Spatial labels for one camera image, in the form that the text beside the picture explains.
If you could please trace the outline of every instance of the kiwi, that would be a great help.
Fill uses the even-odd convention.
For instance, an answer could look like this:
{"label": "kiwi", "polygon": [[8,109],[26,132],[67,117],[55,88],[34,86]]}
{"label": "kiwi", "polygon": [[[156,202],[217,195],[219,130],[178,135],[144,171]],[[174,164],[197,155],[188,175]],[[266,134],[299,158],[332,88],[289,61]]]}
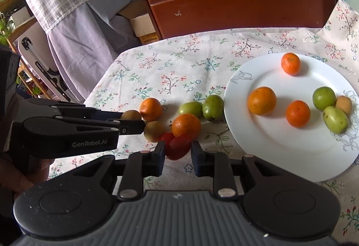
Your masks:
{"label": "kiwi", "polygon": [[137,110],[127,110],[121,115],[122,120],[141,120],[142,116]]}
{"label": "kiwi", "polygon": [[346,96],[339,96],[335,101],[335,107],[344,111],[346,115],[349,115],[352,109],[351,99]]}
{"label": "kiwi", "polygon": [[143,134],[151,143],[156,143],[159,141],[159,138],[166,132],[166,129],[163,124],[159,121],[150,121],[143,131]]}

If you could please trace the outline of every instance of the floral tablecloth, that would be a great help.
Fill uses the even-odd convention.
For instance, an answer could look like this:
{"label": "floral tablecloth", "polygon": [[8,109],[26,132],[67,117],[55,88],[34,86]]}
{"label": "floral tablecloth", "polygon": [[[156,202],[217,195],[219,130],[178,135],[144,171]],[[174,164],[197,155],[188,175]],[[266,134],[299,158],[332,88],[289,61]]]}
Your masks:
{"label": "floral tablecloth", "polygon": [[[133,48],[114,61],[86,100],[86,105],[109,111],[137,110],[143,99],[155,97],[163,107],[161,121],[170,126],[180,104],[203,102],[210,94],[223,97],[229,78],[248,60],[264,54],[289,51],[327,63],[359,92],[358,18],[358,13],[339,0],[321,30],[219,30]],[[359,131],[356,113],[351,121],[354,127],[352,134],[356,137]],[[198,140],[204,149],[222,151],[230,158],[241,158],[244,154],[225,122],[214,124],[203,121]],[[143,135],[120,137],[116,150],[57,159],[51,167],[49,178],[105,154],[122,159],[132,152],[153,150],[155,145],[147,142]],[[352,149],[358,150],[358,144],[354,142]],[[359,159],[340,176],[320,183],[335,194],[341,203],[342,214],[334,231],[334,237],[339,241],[359,242],[357,165]],[[236,181],[240,191],[239,179]],[[166,160],[162,176],[147,177],[144,183],[145,189],[212,188],[212,178],[195,176],[190,154],[177,161]]]}

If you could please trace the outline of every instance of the red tomato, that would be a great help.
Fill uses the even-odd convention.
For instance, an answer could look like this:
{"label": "red tomato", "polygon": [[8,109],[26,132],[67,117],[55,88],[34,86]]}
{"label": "red tomato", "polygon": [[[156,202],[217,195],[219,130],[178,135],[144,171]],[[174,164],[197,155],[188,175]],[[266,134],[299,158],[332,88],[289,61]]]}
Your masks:
{"label": "red tomato", "polygon": [[166,143],[166,148],[168,148],[169,143],[173,140],[175,136],[171,132],[164,133],[159,140]]}
{"label": "red tomato", "polygon": [[175,137],[166,147],[166,156],[170,160],[178,160],[184,157],[191,149],[191,137],[187,135],[181,135]]}

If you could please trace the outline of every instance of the metal screw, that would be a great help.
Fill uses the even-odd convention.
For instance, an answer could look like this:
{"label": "metal screw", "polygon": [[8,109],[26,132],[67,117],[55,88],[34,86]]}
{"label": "metal screw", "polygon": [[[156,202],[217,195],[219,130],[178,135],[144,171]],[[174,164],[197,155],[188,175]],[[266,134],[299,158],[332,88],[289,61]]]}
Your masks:
{"label": "metal screw", "polygon": [[222,198],[231,198],[236,195],[232,188],[222,188],[218,191],[218,195]]}
{"label": "metal screw", "polygon": [[120,192],[122,198],[134,198],[137,196],[137,191],[134,189],[124,189]]}

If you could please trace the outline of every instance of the orange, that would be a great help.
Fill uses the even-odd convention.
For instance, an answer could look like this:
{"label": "orange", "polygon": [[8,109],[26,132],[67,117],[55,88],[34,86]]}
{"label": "orange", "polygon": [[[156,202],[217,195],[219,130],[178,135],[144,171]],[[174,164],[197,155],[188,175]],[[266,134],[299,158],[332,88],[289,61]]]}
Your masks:
{"label": "orange", "polygon": [[147,98],[140,105],[140,114],[144,120],[155,121],[162,114],[162,105],[156,98]]}
{"label": "orange", "polygon": [[297,75],[300,70],[300,59],[296,54],[289,52],[282,57],[281,66],[285,73]]}
{"label": "orange", "polygon": [[197,116],[191,113],[184,113],[175,118],[172,123],[172,134],[175,137],[188,135],[194,139],[201,131],[201,122]]}
{"label": "orange", "polygon": [[305,102],[296,100],[288,105],[285,117],[291,126],[301,128],[308,123],[311,117],[311,110]]}
{"label": "orange", "polygon": [[277,97],[269,87],[260,87],[252,91],[247,99],[250,112],[255,115],[267,115],[271,113],[277,104]]}

